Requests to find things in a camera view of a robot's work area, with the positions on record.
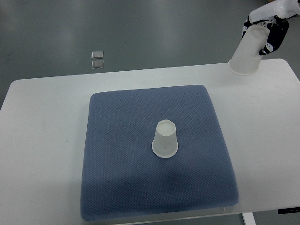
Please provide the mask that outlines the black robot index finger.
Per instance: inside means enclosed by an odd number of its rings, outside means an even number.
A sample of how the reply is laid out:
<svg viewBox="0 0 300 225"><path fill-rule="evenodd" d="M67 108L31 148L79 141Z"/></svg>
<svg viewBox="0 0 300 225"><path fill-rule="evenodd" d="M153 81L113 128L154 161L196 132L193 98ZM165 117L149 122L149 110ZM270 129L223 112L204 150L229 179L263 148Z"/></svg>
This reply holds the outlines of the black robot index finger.
<svg viewBox="0 0 300 225"><path fill-rule="evenodd" d="M248 16L246 21L243 24L242 35L241 35L242 38L244 37L244 35L246 34L246 32L247 32L247 30L250 26L252 26L252 23L251 23L251 21L249 19L249 16Z"/></svg>

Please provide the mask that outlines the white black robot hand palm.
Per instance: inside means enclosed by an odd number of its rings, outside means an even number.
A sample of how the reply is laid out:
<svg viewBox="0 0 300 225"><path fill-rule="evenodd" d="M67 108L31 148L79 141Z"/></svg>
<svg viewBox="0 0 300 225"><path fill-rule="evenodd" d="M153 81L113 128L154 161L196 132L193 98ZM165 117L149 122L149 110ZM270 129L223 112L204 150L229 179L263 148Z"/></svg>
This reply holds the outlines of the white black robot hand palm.
<svg viewBox="0 0 300 225"><path fill-rule="evenodd" d="M262 7L259 7L249 14L251 23L269 20L273 16L280 19L288 19L300 14L300 4L297 0L275 0Z"/></svg>

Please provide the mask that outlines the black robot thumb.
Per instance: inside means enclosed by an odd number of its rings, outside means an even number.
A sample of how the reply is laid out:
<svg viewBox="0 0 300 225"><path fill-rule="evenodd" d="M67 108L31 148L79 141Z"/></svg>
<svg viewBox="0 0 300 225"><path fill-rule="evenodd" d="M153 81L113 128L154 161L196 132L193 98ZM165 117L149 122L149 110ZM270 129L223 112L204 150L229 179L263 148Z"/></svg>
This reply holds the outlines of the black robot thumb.
<svg viewBox="0 0 300 225"><path fill-rule="evenodd" d="M289 29L289 22L287 20L282 20L275 23L268 23L267 29L269 29L270 32L265 46L259 51L259 55L272 53L281 46Z"/></svg>

